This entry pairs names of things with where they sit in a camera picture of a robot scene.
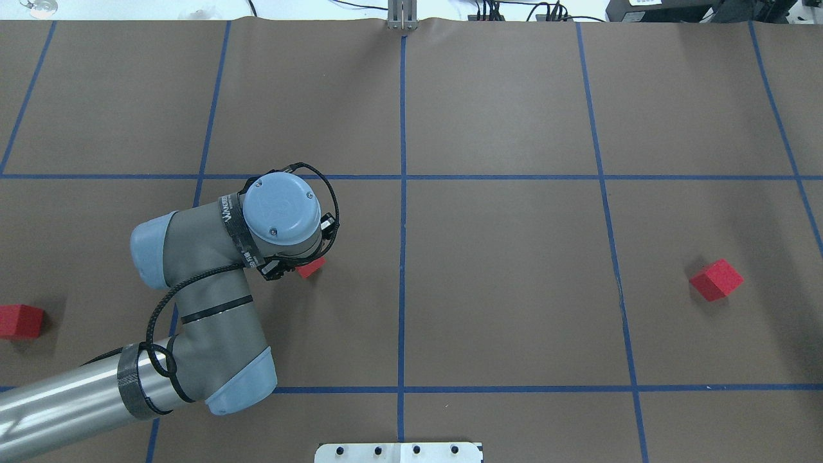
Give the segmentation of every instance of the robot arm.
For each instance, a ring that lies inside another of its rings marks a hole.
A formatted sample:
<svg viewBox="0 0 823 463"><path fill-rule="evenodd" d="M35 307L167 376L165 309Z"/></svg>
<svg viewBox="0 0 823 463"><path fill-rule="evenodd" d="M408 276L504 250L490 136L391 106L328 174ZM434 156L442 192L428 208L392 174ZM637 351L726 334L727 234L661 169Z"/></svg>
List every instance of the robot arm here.
<svg viewBox="0 0 823 463"><path fill-rule="evenodd" d="M334 216L321 217L312 189L291 173L300 167L326 183ZM308 264L333 243L337 215L325 177L294 164L249 179L215 203L139 225L131 246L138 272L150 287L170 288L152 314L146 342L0 394L0 461L153 419L187 402L204 400L212 413L230 414L266 398L277 375L243 267L277 279ZM172 296L182 332L154 341L154 322Z"/></svg>

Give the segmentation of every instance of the silver cylinder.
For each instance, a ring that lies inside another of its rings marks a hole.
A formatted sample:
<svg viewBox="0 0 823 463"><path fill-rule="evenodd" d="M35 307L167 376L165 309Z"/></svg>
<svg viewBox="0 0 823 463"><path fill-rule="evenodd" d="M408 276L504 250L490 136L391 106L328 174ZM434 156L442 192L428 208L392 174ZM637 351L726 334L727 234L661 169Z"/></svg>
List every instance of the silver cylinder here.
<svg viewBox="0 0 823 463"><path fill-rule="evenodd" d="M31 458L138 421L120 397L119 359L114 355L0 394L0 461ZM185 403L154 371L145 352L137 365L143 390L159 409Z"/></svg>

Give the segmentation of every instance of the white bracket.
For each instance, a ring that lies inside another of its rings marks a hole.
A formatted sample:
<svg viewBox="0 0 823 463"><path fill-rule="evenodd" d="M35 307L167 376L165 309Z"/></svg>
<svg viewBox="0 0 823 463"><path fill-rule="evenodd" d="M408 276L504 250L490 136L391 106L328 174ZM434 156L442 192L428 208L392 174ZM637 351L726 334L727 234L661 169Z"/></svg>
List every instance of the white bracket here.
<svg viewBox="0 0 823 463"><path fill-rule="evenodd" d="M314 463L483 463L483 444L475 442L404 442L324 444Z"/></svg>
<svg viewBox="0 0 823 463"><path fill-rule="evenodd" d="M389 29L417 29L417 0L388 0Z"/></svg>

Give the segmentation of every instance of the gray metal bracket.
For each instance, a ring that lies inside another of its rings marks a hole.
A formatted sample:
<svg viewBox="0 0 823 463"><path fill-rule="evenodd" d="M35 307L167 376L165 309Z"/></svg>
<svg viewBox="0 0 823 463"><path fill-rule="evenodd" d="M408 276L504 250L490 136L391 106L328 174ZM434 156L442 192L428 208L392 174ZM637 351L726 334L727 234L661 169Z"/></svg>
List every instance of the gray metal bracket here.
<svg viewBox="0 0 823 463"><path fill-rule="evenodd" d="M387 26L395 30L417 29L417 0L388 0Z"/></svg>

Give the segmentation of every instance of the white floor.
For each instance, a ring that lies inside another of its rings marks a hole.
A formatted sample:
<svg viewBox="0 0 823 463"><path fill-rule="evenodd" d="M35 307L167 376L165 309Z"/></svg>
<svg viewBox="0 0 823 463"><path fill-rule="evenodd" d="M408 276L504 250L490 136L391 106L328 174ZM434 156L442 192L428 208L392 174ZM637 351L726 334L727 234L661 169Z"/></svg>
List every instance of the white floor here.
<svg viewBox="0 0 823 463"><path fill-rule="evenodd" d="M54 20L178 20L213 19L226 20L250 16L246 0L50 0L58 4ZM350 20L385 18L386 12L341 5L331 0L253 0L258 15L283 20ZM351 0L353 3L386 6L385 0ZM442 17L465 21L477 12L474 0L418 0L418 18ZM563 0L572 16L595 16L606 19L608 0ZM532 7L527 5L502 5L500 13L506 21L525 21ZM798 0L789 14L791 22L798 17L820 23L820 8L809 8ZM33 19L29 9L19 0L0 0L0 19Z"/></svg>

